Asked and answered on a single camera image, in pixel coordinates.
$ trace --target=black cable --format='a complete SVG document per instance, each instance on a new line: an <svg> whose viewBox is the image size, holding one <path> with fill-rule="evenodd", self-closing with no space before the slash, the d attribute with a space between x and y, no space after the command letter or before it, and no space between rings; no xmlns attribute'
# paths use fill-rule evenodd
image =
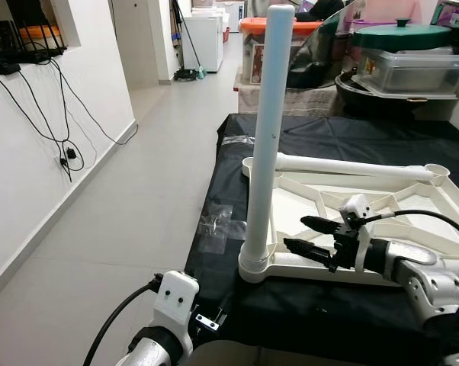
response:
<svg viewBox="0 0 459 366"><path fill-rule="evenodd" d="M45 113L43 112L43 110L41 109L39 103L38 103L38 100L37 100L37 97L36 95L34 94L34 91L33 91L33 88L31 87L31 84L29 83L29 81L26 79L26 77L23 75L23 73L21 71L19 71L19 74L21 76L21 78L24 80L24 82L26 83L30 93L31 93L31 97L33 98L34 100L34 103L35 105L37 106L37 109L38 111L40 112L43 120L45 121L45 124L50 132L50 135L51 137L45 135L44 133L42 133L40 131L40 129L37 127L37 125L33 122L33 120L31 119L31 117L26 113L26 111L22 108L22 106L19 105L18 101L16 100L16 98L13 96L12 92L9 90L9 88L5 85L4 82L2 82L2 80L0 79L0 84L1 86L6 90L6 92L9 94L9 96L11 97L11 99L13 100L13 102L16 104L16 106L19 108L19 110L23 113L23 115L27 118L27 120L30 122L31 126L37 131L38 134L40 134L40 136L42 136L44 139L47 139L47 140L50 140L50 141L53 141L58 150L59 150L59 163L60 163L60 166L62 167L62 169L65 171L65 173L67 174L67 176L69 177L69 180L72 182L72 175L70 174L71 171L73 172L78 172L80 170L82 170L85 166L85 163L84 163L84 157L80 151L80 149L77 147L77 145L69 140L69 137L70 137L70 129L69 129L69 122L68 122L68 119L67 119L67 116L66 116L66 100L65 100L65 95L63 93L63 87L61 85L61 90L62 90L62 97L63 97L63 104L64 104L64 114L65 114L65 121L66 121L66 128L67 128L67 138L65 139L62 139L62 140L59 140L55 137L55 134L53 133L53 130L50 126L50 123L48 122L48 119L47 117L45 116ZM70 166L69 166L69 159L67 158L67 155L66 155L66 150L65 150L65 143L71 143L75 149L77 150L77 155L79 156L80 160L81 160L81 167L78 168L78 169L71 169Z"/></svg>
<svg viewBox="0 0 459 366"><path fill-rule="evenodd" d="M89 111L89 109L85 106L84 102L82 101L82 99L73 91L72 87L70 86L69 82L67 81L66 77L63 75L61 69L60 69L60 66L58 64L58 62L54 59L51 59L52 60L52 64L54 65L54 67L59 70L59 73L60 73L60 76L61 78L65 81L65 83L67 84L67 86L69 87L71 93L74 95L75 98L77 98L77 100L79 101L79 103L83 106L83 108L85 109L85 111L87 112L87 114L89 115L89 117L95 122L95 124L98 125L99 129L101 130L101 132L109 139L111 140L113 143L117 144L117 145L126 145L127 143L130 142L131 139L133 139L133 137L138 133L138 128L139 128L139 125L136 124L136 129L135 129L135 132L133 132L133 134L128 137L128 139L124 142L124 143L119 143L117 142L115 139L113 139L111 136L109 136L106 131L104 131L104 129L102 128L102 126L99 124L99 122L97 122L97 120L92 116L91 112Z"/></svg>
<svg viewBox="0 0 459 366"><path fill-rule="evenodd" d="M19 75L21 76L21 78L23 78L24 82L26 82L27 87L30 89L30 93L31 93L31 96L33 97L34 103L37 105L37 108L41 113L41 117L43 117L43 119L45 121L45 124L46 124L46 126L47 126L47 128L48 128L48 130L50 132L50 135L52 135L52 138L55 140L56 147L59 148L60 156L62 156L62 150L60 149L59 141L55 138L55 135L53 135L53 131L52 131L51 127L50 127L50 124L48 123L48 120L45 117L45 113L41 110L40 105L38 104L37 97L33 93L33 89L31 88L30 83L28 82L28 80L26 80L26 78L24 77L24 75L23 75L23 73L21 71L18 71L18 72L19 72Z"/></svg>
<svg viewBox="0 0 459 366"><path fill-rule="evenodd" d="M38 132L38 134L40 134L40 136L42 136L43 138L47 139L47 140L50 140L50 141L56 141L56 142L59 142L61 143L62 141L61 140L55 140L54 138L52 137L48 137L47 135L43 134L37 127L36 124L34 124L34 122L31 120L30 116L28 116L28 114L24 111L24 109L19 105L18 101L16 100L16 98L13 96L13 94L11 93L11 91L9 90L9 88L5 85L4 82L1 81L0 79L0 84L2 85L2 87L6 90L6 92L9 94L9 96L11 97L11 99L13 100L13 102L16 104L16 106L19 108L19 110L23 113L23 115L26 117L26 119L28 120L28 122L30 122L31 126L33 126L33 128Z"/></svg>
<svg viewBox="0 0 459 366"><path fill-rule="evenodd" d="M445 215L442 215L440 213L432 212L432 211L427 211L427 210L399 210L395 211L392 213L394 216L402 216L402 215L425 215L425 216L431 216L431 217L436 217L437 219L443 220L446 223L449 223L452 225L458 232L459 232L459 224L453 221L451 218L446 217ZM392 214L384 214L384 215L378 215L374 217L370 217L368 219L363 219L361 220L362 223L371 223L372 221L377 221L381 220L384 218L391 217ZM457 311L455 312L455 316L459 317L459 307Z"/></svg>
<svg viewBox="0 0 459 366"><path fill-rule="evenodd" d="M109 327L113 323L113 321L120 315L121 311L133 300L135 300L139 295L142 293L151 290L154 288L153 281L150 281L145 286L139 288L135 292L133 292L129 297L127 297L117 308L116 310L108 317L108 319L104 322L104 325L99 330L99 333L95 336L94 341L89 349L87 356L85 357L83 366L89 366L94 358L95 352L97 351L99 344L101 344L104 335L108 331Z"/></svg>
<svg viewBox="0 0 459 366"><path fill-rule="evenodd" d="M47 48L41 44L41 43L38 43L38 42L28 42L26 44L34 44L36 46L39 46L39 47L42 47L44 50L47 50ZM53 64L53 66L59 71L59 74L60 74L60 77L61 79L63 79L63 81L67 84L67 86L69 87L71 93L75 96L75 98L79 101L79 103L83 106L83 108L85 109L85 111L87 112L87 114L89 115L89 117L98 125L99 129L101 130L101 132L109 139L111 140L113 143L117 144L117 145L126 145L127 143L130 142L130 140L138 133L138 128L139 128L139 125L136 124L136 129L135 129L135 132L133 132L133 134L128 137L128 139L124 142L124 143L119 143L117 142L115 139L113 139L111 136L109 136L106 131L104 131L104 129L102 128L101 124L99 122L97 122L97 120L92 116L91 112L89 111L89 109L85 106L84 102L82 101L82 99L73 91L72 87L70 86L69 82L67 81L66 77L63 75L62 73L62 70L60 68L60 65L58 64L58 62L53 59L52 57L50 57L48 59L48 63L37 63L37 65L49 65L49 64Z"/></svg>
<svg viewBox="0 0 459 366"><path fill-rule="evenodd" d="M113 27L114 27L114 36L116 37L116 40L117 40L117 32L116 32L116 17L114 16L114 3L113 3L113 0L111 0L111 9L113 9Z"/></svg>
<svg viewBox="0 0 459 366"><path fill-rule="evenodd" d="M86 166L85 168L86 169L90 169L94 166L95 162L98 161L98 151L97 149L95 148L95 145L94 143L92 142L92 140L89 138L88 134L84 131L84 129L82 128L82 126L80 125L79 122L77 122L73 116L73 114L67 109L67 113L70 115L70 118L72 118L72 120L74 121L74 123L77 125L77 127L82 131L82 134L84 135L84 137L87 139L87 141L89 141L89 144L91 145L91 148L94 150L94 161L92 162L92 164L90 166Z"/></svg>

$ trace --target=baseboard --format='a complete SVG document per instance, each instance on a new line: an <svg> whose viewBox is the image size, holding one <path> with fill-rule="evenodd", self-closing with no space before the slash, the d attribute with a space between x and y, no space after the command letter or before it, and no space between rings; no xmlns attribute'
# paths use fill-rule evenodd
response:
<svg viewBox="0 0 459 366"><path fill-rule="evenodd" d="M169 80L160 80L159 79L159 85L172 85L172 79L169 79Z"/></svg>
<svg viewBox="0 0 459 366"><path fill-rule="evenodd" d="M133 120L128 128L120 135L117 141L126 141L136 130L136 121ZM101 168L106 164L110 157L119 149L119 145L112 143L106 150L103 156L98 158L96 164L90 168L84 178L81 178L75 187L64 197L63 201L55 207L50 215L48 215L37 229L25 240L23 245L18 251L12 256L9 262L4 264L0 270L0 292L13 278L18 269L23 263L30 257L31 253L39 246L39 244L45 239L45 236L51 231L55 224L59 221L62 215L69 209L69 207L75 202L77 197L82 193L84 188L89 182L96 176Z"/></svg>

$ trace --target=white pvc pipe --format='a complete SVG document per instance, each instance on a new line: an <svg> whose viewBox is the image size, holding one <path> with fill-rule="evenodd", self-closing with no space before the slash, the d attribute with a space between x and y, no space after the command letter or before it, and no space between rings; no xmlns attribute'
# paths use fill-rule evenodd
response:
<svg viewBox="0 0 459 366"><path fill-rule="evenodd" d="M267 267L268 218L275 158L281 133L293 23L292 5L272 5L268 8L246 241L242 245L239 257L240 265L252 272L263 271Z"/></svg>
<svg viewBox="0 0 459 366"><path fill-rule="evenodd" d="M422 166L390 166L365 164L363 162L344 162L341 160L308 158L306 156L290 156L277 154L276 170L304 170L311 172L330 172L353 175L369 175L372 177L388 177L431 181L435 174Z"/></svg>

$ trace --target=table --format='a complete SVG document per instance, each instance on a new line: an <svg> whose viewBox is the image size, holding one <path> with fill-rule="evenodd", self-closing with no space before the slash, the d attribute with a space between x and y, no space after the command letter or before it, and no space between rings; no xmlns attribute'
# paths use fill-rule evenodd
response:
<svg viewBox="0 0 459 366"><path fill-rule="evenodd" d="M221 219L228 224L222 228L246 221L249 183L241 161L252 156L255 122L255 115L231 114L218 130L217 161L201 222L215 207L230 209L231 220ZM459 187L459 131L448 122L285 116L279 151L387 165L434 162L449 168ZM201 336L196 347L225 339L361 364L431 361L438 340L417 325L402 289L291 278L247 284L237 271L241 238L220 234L198 230L185 266L199 281L202 313L222 307L228 314L220 332Z"/></svg>

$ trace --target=orange lid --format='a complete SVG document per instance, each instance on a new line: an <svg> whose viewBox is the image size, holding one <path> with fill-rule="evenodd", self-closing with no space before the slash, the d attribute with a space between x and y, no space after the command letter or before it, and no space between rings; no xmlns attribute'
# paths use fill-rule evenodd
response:
<svg viewBox="0 0 459 366"><path fill-rule="evenodd" d="M318 26L321 25L321 23L321 21L302 22L294 20L294 34L309 36L316 28L318 28ZM248 31L253 34L264 34L266 27L267 18L245 18L242 19L241 23L242 31Z"/></svg>
<svg viewBox="0 0 459 366"><path fill-rule="evenodd" d="M55 37L58 37L60 35L59 28L56 25L52 25L52 31ZM50 29L46 25L43 26L43 32L45 32L45 37L52 37ZM21 28L19 30L19 33L21 35L21 38L25 39L29 38L28 33L30 34L31 38L43 38L41 26L39 25L28 27L28 32L26 31L26 28Z"/></svg>

